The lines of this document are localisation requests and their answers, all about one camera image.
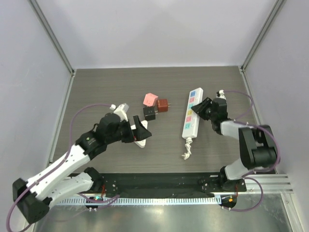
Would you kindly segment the white triangular socket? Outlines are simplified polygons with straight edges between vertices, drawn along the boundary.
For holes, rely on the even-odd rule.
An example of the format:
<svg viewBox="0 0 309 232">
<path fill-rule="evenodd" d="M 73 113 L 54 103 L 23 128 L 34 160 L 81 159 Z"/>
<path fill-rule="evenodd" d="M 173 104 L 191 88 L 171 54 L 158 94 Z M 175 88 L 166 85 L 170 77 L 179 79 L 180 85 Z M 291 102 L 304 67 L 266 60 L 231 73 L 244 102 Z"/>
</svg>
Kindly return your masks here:
<svg viewBox="0 0 309 232">
<path fill-rule="evenodd" d="M 142 125 L 147 129 L 148 128 L 148 121 L 147 120 L 144 120 L 141 122 Z M 134 130 L 136 129 L 136 126 L 135 125 L 132 125 L 131 126 L 131 129 Z M 146 146 L 146 139 L 142 140 L 142 141 L 135 141 L 134 142 L 137 146 L 139 146 L 140 148 L 145 148 Z"/>
</svg>

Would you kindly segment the black plug adapter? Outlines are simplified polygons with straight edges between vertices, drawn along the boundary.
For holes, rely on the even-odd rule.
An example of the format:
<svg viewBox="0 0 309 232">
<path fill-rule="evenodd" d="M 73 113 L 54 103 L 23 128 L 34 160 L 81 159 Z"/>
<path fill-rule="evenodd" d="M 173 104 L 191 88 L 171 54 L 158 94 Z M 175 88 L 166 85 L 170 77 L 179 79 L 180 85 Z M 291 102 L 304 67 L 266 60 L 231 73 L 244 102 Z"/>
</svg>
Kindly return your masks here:
<svg viewBox="0 0 309 232">
<path fill-rule="evenodd" d="M 156 119 L 157 111 L 154 106 L 146 106 L 143 108 L 143 115 L 146 121 L 152 121 Z"/>
</svg>

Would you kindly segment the white power strip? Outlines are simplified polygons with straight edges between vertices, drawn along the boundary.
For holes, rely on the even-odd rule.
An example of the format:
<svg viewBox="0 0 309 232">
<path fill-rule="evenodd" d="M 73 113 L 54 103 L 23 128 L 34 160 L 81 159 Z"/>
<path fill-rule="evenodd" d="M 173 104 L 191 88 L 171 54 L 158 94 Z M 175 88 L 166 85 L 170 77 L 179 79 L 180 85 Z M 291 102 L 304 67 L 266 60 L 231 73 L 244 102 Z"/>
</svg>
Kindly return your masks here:
<svg viewBox="0 0 309 232">
<path fill-rule="evenodd" d="M 186 114 L 183 125 L 182 138 L 197 138 L 199 116 L 193 111 L 192 107 L 202 102 L 203 89 L 196 88 L 189 92 Z"/>
</svg>

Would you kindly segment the pink cube plug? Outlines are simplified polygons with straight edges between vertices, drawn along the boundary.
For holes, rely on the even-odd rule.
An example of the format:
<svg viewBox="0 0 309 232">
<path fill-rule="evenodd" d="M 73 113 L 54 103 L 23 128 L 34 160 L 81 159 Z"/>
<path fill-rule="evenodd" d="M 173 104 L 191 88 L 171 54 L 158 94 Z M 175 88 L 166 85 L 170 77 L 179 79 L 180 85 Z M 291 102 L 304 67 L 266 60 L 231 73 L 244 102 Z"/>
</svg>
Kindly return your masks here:
<svg viewBox="0 0 309 232">
<path fill-rule="evenodd" d="M 147 93 L 145 94 L 143 105 L 147 107 L 155 106 L 156 102 L 158 100 L 158 96 L 153 93 Z"/>
</svg>

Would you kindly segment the red-brown plug adapter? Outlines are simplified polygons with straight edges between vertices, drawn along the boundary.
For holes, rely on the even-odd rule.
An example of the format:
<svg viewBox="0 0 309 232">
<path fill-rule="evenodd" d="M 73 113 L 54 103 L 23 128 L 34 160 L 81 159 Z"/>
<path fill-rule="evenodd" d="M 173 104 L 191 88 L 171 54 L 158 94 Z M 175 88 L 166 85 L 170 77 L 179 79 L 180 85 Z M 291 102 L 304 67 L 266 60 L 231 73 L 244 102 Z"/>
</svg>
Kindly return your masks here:
<svg viewBox="0 0 309 232">
<path fill-rule="evenodd" d="M 169 102 L 167 99 L 158 99 L 156 105 L 159 113 L 164 113 L 169 110 Z"/>
</svg>

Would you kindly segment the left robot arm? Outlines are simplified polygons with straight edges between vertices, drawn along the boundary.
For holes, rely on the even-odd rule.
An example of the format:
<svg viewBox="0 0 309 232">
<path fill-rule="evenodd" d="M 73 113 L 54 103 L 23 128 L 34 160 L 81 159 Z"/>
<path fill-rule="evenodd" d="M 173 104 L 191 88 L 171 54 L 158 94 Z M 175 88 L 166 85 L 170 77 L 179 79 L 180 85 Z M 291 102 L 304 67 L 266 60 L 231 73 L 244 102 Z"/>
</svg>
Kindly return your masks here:
<svg viewBox="0 0 309 232">
<path fill-rule="evenodd" d="M 13 201 L 29 224 L 41 220 L 59 201 L 85 191 L 97 193 L 103 177 L 94 168 L 86 168 L 72 180 L 64 179 L 77 168 L 87 164 L 115 143 L 133 143 L 151 137 L 138 116 L 132 128 L 125 113 L 108 113 L 93 128 L 82 134 L 68 151 L 39 174 L 13 182 Z"/>
</svg>

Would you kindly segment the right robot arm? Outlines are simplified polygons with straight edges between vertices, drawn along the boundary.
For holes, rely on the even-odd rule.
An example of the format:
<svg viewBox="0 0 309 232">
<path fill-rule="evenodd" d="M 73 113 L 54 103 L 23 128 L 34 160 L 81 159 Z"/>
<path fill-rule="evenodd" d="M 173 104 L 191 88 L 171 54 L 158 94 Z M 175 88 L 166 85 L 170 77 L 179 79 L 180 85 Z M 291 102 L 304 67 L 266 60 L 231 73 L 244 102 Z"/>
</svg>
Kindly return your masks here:
<svg viewBox="0 0 309 232">
<path fill-rule="evenodd" d="M 272 171 L 279 163 L 278 146 L 269 125 L 258 126 L 230 119 L 223 98 L 206 98 L 192 110 L 201 119 L 209 120 L 216 133 L 239 142 L 239 159 L 220 169 L 216 182 L 221 190 L 236 191 L 244 177 Z"/>
</svg>

